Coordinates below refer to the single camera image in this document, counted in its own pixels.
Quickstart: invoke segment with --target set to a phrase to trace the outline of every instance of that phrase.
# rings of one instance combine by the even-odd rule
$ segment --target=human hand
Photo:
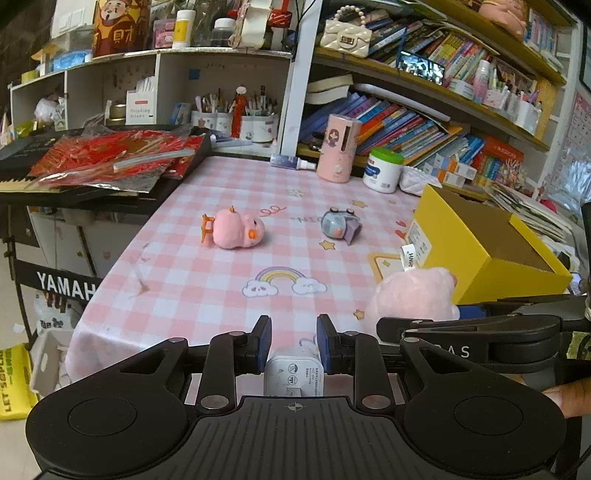
[[[567,419],[591,414],[591,377],[557,385],[543,393],[560,407]]]

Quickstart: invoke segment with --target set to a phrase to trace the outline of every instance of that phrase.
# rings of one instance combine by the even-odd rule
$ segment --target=floor
[[[17,256],[22,260],[44,265],[45,259],[38,248],[17,247]],[[23,288],[27,315],[33,321],[31,308],[34,291]],[[24,332],[17,333],[15,324],[22,325],[14,283],[10,279],[8,261],[0,256],[0,349],[9,348],[27,341]],[[33,480],[39,467],[25,438],[25,420],[0,421],[0,465],[2,480]]]

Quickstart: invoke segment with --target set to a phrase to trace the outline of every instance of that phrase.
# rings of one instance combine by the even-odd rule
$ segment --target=pink plush toy
[[[265,236],[265,225],[259,217],[240,215],[231,206],[220,210],[215,217],[203,215],[201,243],[209,233],[213,235],[213,243],[221,248],[248,248],[254,247]]]
[[[457,320],[452,303],[456,277],[447,268],[413,268],[382,280],[365,309],[365,333],[376,335],[382,317]]]
[[[478,13],[523,40],[527,26],[524,10],[522,0],[485,0]]]

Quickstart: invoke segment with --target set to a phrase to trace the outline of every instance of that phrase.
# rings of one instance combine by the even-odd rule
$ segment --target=white power adapter
[[[321,397],[324,368],[308,347],[278,349],[265,367],[266,397]]]

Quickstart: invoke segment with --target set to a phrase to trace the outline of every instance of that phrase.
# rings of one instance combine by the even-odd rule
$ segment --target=tablecloth
[[[313,347],[320,313],[338,331],[363,331],[378,282],[372,259],[399,253],[417,202],[401,191],[375,192],[357,178],[336,184],[264,161],[207,158],[102,281],[74,331],[67,372],[78,380],[170,337],[202,345],[220,333],[249,332],[262,314],[273,322],[271,351]],[[230,205],[260,215],[266,234],[259,245],[201,244],[202,215]],[[361,219],[352,245],[320,230],[333,206],[352,208]]]

